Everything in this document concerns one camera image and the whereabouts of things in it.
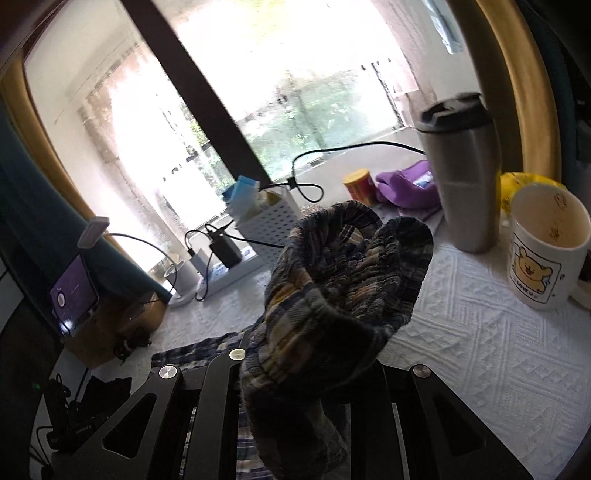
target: lamp head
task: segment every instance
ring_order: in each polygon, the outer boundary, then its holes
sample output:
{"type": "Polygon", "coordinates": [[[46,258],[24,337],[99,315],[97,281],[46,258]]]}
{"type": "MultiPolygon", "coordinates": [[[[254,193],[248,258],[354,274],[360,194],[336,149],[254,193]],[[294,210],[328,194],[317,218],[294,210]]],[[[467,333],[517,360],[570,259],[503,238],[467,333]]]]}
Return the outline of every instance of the lamp head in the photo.
{"type": "Polygon", "coordinates": [[[89,249],[96,245],[108,229],[111,221],[109,217],[93,217],[78,239],[78,248],[89,249]]]}

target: purple phone screen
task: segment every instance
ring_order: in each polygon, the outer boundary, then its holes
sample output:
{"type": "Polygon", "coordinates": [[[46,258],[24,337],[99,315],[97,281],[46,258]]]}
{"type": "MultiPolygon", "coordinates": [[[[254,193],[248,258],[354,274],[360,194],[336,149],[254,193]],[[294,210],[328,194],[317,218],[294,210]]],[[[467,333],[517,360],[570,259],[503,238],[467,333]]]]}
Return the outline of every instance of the purple phone screen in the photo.
{"type": "Polygon", "coordinates": [[[80,255],[68,265],[49,295],[58,321],[68,330],[99,301],[80,255]]]}

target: dark window mullion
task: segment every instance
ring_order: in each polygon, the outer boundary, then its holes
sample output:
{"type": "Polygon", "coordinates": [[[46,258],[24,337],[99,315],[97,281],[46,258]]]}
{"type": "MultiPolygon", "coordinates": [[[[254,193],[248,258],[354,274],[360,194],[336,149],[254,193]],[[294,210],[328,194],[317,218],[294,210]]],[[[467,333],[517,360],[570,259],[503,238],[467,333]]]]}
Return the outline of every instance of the dark window mullion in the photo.
{"type": "Polygon", "coordinates": [[[232,176],[269,185],[269,175],[156,5],[151,0],[121,3],[232,176]]]}

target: cartoon bear print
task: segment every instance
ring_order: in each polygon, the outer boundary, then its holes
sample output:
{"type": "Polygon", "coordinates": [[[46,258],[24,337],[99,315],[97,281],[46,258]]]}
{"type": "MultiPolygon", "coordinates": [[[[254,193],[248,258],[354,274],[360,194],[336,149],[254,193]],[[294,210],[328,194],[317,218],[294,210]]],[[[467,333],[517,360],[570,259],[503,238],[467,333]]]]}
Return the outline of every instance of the cartoon bear print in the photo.
{"type": "Polygon", "coordinates": [[[519,247],[519,253],[515,254],[513,271],[524,285],[537,293],[545,292],[548,279],[552,275],[550,267],[543,267],[533,258],[528,257],[523,247],[519,247]]]}

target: black lid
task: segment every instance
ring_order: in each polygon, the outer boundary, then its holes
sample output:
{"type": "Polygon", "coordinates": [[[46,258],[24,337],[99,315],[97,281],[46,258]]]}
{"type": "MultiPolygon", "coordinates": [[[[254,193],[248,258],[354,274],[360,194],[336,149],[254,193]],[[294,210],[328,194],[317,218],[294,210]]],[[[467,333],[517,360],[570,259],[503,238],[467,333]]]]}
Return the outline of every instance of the black lid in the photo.
{"type": "Polygon", "coordinates": [[[492,117],[480,101],[480,93],[458,93],[422,111],[416,124],[425,133],[449,133],[490,124],[492,117]]]}

